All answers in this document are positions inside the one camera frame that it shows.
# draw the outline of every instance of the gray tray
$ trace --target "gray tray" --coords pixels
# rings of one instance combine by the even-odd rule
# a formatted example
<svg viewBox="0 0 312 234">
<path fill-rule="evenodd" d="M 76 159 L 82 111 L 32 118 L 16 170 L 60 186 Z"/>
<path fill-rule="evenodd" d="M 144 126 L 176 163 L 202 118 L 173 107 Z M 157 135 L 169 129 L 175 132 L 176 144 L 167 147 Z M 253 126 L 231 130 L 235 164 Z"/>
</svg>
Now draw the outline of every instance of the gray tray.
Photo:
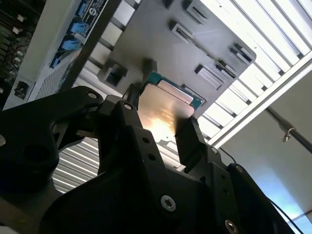
<svg viewBox="0 0 312 234">
<path fill-rule="evenodd" d="M 125 93 L 131 83 L 142 81 L 142 63 L 145 58 L 150 58 L 157 61 L 160 74 L 178 85 L 186 85 L 205 99 L 194 113 L 195 117 L 202 115 L 249 66 L 231 54 L 230 49 L 238 43 L 251 56 L 251 63 L 256 55 L 200 1 L 193 1 L 200 15 L 191 5 L 189 9 L 195 17 L 192 16 L 185 10 L 189 3 L 173 0 L 166 7 L 162 0 L 143 0 L 110 54 L 110 59 L 128 70 L 127 76 L 116 87 L 105 80 L 103 82 Z M 176 22 L 192 35 L 202 49 L 172 32 Z M 203 50 L 234 68 L 236 78 L 219 72 L 215 68 L 216 62 Z"/>
</svg>

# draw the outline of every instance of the metal cpu lid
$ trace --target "metal cpu lid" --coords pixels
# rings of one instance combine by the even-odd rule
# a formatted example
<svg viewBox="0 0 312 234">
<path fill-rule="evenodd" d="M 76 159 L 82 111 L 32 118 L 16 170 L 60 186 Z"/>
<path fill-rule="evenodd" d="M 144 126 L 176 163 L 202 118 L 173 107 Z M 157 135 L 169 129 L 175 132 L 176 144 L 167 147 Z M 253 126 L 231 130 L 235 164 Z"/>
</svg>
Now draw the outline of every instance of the metal cpu lid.
<svg viewBox="0 0 312 234">
<path fill-rule="evenodd" d="M 194 108 L 155 84 L 147 84 L 138 103 L 138 114 L 143 128 L 152 132 L 156 142 L 170 141 L 177 124 L 183 124 L 194 113 Z"/>
</svg>

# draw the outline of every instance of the white wall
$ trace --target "white wall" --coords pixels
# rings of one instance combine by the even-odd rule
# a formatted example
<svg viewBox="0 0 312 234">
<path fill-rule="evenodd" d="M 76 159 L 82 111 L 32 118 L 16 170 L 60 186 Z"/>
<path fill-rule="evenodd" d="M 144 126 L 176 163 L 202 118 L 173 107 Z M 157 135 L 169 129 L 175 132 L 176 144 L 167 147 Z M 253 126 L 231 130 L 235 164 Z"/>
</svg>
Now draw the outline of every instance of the white wall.
<svg viewBox="0 0 312 234">
<path fill-rule="evenodd" d="M 312 142 L 312 73 L 272 107 Z M 312 209 L 312 155 L 295 139 L 282 143 L 283 132 L 261 113 L 222 147 L 234 156 L 263 192 L 291 218 Z M 223 156 L 225 163 L 231 160 Z"/>
</svg>

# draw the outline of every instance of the blue connector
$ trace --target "blue connector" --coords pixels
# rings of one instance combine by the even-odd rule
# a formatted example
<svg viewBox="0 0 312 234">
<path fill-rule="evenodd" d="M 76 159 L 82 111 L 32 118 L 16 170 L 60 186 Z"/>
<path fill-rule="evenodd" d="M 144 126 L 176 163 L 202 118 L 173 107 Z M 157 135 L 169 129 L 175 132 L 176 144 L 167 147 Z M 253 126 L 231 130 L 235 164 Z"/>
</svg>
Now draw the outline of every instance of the blue connector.
<svg viewBox="0 0 312 234">
<path fill-rule="evenodd" d="M 83 22 L 75 22 L 72 24 L 71 28 L 69 29 L 72 33 L 80 33 L 83 34 L 88 28 L 88 25 Z"/>
<path fill-rule="evenodd" d="M 60 63 L 60 56 L 59 57 L 55 57 L 53 62 L 52 62 L 52 64 L 51 64 L 51 67 L 55 68 L 59 63 Z"/>
<path fill-rule="evenodd" d="M 77 50 L 81 46 L 81 42 L 76 39 L 66 39 L 62 42 L 60 47 L 64 50 Z"/>
<path fill-rule="evenodd" d="M 86 9 L 87 4 L 83 3 L 77 10 L 76 15 L 79 17 L 83 16 L 84 9 Z"/>
</svg>

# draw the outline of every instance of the black mechanical arm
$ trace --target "black mechanical arm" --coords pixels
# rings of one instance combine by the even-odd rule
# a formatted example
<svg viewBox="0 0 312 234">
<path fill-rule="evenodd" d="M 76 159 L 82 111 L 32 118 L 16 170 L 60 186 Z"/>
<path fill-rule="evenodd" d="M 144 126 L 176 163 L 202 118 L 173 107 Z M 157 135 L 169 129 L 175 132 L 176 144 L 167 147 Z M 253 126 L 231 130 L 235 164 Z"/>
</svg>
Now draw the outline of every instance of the black mechanical arm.
<svg viewBox="0 0 312 234">
<path fill-rule="evenodd" d="M 175 137 L 185 171 L 167 167 L 131 99 L 77 87 L 1 112 L 0 222 L 22 234 L 293 234 L 196 119 Z M 98 139 L 98 176 L 62 195 L 51 179 L 59 152 L 86 136 Z"/>
</svg>

